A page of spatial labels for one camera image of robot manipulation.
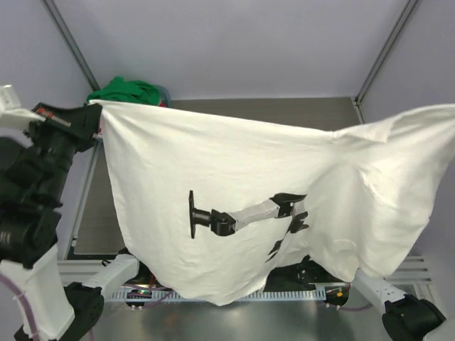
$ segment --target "printed robot arm image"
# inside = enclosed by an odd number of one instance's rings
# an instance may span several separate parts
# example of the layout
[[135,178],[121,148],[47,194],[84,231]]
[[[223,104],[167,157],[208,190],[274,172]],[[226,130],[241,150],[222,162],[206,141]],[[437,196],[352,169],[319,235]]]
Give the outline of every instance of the printed robot arm image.
[[260,222],[267,219],[281,219],[292,217],[289,231],[297,233],[306,229],[308,225],[304,224],[307,212],[297,212],[297,203],[305,199],[306,195],[296,195],[289,193],[278,193],[260,204],[247,207],[237,212],[218,212],[217,210],[204,211],[195,208],[194,194],[190,190],[188,197],[190,232],[191,238],[196,236],[196,225],[202,225],[218,236],[230,236],[252,222]]

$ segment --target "white cloth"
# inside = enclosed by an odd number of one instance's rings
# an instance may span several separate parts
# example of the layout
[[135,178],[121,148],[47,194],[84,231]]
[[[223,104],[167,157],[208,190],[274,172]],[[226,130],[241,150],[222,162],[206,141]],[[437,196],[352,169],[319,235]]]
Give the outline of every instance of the white cloth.
[[[455,152],[455,105],[332,132],[95,102],[126,246],[163,285],[216,305],[260,289],[272,269],[307,254],[344,281],[358,267],[390,275],[427,225]],[[309,228],[287,234],[288,217],[229,237],[197,226],[191,239],[190,190],[198,209],[220,212],[306,194]]]

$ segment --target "gray wall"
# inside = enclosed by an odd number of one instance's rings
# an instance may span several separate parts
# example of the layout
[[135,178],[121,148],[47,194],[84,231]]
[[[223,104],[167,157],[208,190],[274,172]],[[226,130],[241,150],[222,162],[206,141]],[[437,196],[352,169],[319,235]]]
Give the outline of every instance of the gray wall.
[[[363,111],[375,121],[403,110],[455,102],[455,1],[422,1],[370,88]],[[446,309],[455,316],[455,164],[437,193],[429,226],[416,244]]]
[[[79,106],[90,93],[90,87],[40,1],[2,3],[0,46],[0,85],[13,84],[24,107],[31,108],[38,102]],[[18,131],[0,128],[0,135],[22,139]],[[63,196],[65,215],[58,227],[59,242],[63,244],[70,233],[68,219],[74,207],[73,193],[80,187],[76,168],[84,168],[86,161],[87,155],[82,154],[75,161]],[[21,325],[21,316],[11,294],[2,285],[0,316],[2,340],[12,340]]]
[[354,95],[406,0],[55,2],[101,86],[220,99]]

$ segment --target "stainless steel surface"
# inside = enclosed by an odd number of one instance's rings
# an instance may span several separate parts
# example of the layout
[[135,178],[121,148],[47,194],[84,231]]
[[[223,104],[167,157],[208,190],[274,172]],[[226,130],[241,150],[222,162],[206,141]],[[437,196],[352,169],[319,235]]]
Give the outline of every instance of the stainless steel surface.
[[79,47],[77,46],[77,43],[75,39],[73,38],[73,35],[70,32],[70,29],[67,27],[65,21],[63,20],[62,15],[60,14],[57,6],[55,5],[54,0],[41,0],[43,3],[44,7],[49,13],[49,16],[52,18],[52,21],[54,22],[55,26],[57,26],[57,29],[60,31],[60,34],[63,37],[63,40],[65,41],[66,45],[71,51],[71,54],[73,55],[74,59],[76,60],[76,63],[79,65],[85,79],[88,81],[90,84],[91,88],[93,91],[99,90],[100,86],[98,85],[97,80],[95,79],[95,76],[93,75],[90,67],[88,66],[87,62],[85,61],[85,58],[80,52]]
[[385,41],[384,46],[382,47],[381,52],[379,53],[378,58],[376,59],[375,63],[373,64],[368,76],[366,77],[360,91],[355,98],[355,101],[359,104],[362,103],[363,98],[365,97],[366,92],[370,88],[373,80],[375,79],[376,75],[378,74],[380,68],[384,64],[385,60],[387,59],[390,51],[393,49],[393,46],[397,42],[397,39],[400,37],[401,33],[403,32],[403,28],[409,22],[414,14],[415,10],[419,6],[421,0],[408,0],[406,6],[403,8],[400,17],[398,18],[397,22],[395,23],[392,31],[390,32],[389,37]]
[[[348,97],[175,101],[177,109],[322,130],[358,124]],[[115,214],[105,153],[100,149],[77,233],[75,254],[116,254],[124,247]]]
[[[366,300],[352,289],[347,306]],[[353,313],[317,302],[169,303],[143,311],[108,303],[96,341],[390,341],[374,309]]]

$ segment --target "purple cable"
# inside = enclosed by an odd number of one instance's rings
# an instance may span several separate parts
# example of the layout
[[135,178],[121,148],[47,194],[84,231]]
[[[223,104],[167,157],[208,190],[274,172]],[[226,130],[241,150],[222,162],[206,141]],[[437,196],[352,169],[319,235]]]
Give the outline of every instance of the purple cable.
[[373,306],[373,304],[369,303],[367,305],[364,305],[363,307],[359,307],[359,308],[348,308],[348,307],[340,307],[339,310],[342,310],[342,311],[350,311],[352,313],[357,313],[357,312],[360,312],[360,311],[365,311],[365,310],[368,310],[370,309],[371,307]]
[[147,288],[146,286],[135,286],[134,284],[125,284],[124,286],[126,286],[128,288],[134,288],[137,290],[147,290],[147,291],[166,289],[166,288]]
[[154,302],[150,302],[150,303],[148,303],[148,304],[145,304],[145,305],[142,307],[142,309],[151,308],[151,307],[154,307],[155,305],[160,304],[161,302],[163,302],[164,300],[166,300],[172,293],[173,293],[173,290],[169,291],[166,295],[164,295],[163,297],[161,297],[159,300],[154,301]]
[[30,303],[27,300],[27,297],[22,295],[21,289],[8,277],[3,274],[0,274],[0,282],[2,282],[6,287],[13,291],[14,295],[19,299],[19,302],[22,305],[23,311],[26,314],[28,325],[30,326],[31,334],[33,335],[33,341],[39,341],[38,339],[38,328],[36,327],[36,321],[33,316],[33,311],[31,310]]
[[93,335],[93,328],[88,332],[88,341],[95,341],[95,336]]

